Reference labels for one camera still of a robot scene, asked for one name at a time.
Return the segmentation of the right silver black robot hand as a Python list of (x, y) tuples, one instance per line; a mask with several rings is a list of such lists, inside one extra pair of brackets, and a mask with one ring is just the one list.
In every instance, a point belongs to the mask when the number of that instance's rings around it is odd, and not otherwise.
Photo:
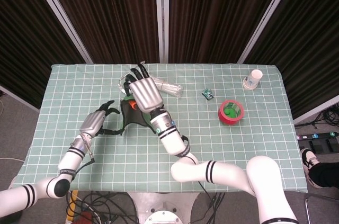
[(151, 113), (163, 106), (163, 98), (143, 64), (138, 64), (139, 70), (131, 68), (132, 74), (125, 76), (123, 88), (127, 96), (133, 95), (138, 107), (143, 113)]

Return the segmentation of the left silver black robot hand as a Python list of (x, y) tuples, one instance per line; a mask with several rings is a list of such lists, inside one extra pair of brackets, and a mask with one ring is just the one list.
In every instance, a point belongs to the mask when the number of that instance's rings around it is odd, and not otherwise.
[(86, 133), (90, 135), (92, 138), (98, 135), (118, 135), (124, 132), (124, 129), (120, 130), (111, 130), (111, 129), (104, 129), (103, 122), (105, 121), (106, 117), (111, 114), (112, 112), (116, 114), (120, 114), (120, 111), (114, 107), (109, 108), (111, 104), (114, 103), (114, 100), (110, 100), (104, 104), (102, 104), (96, 111), (90, 113), (83, 124), (80, 127), (81, 133)]

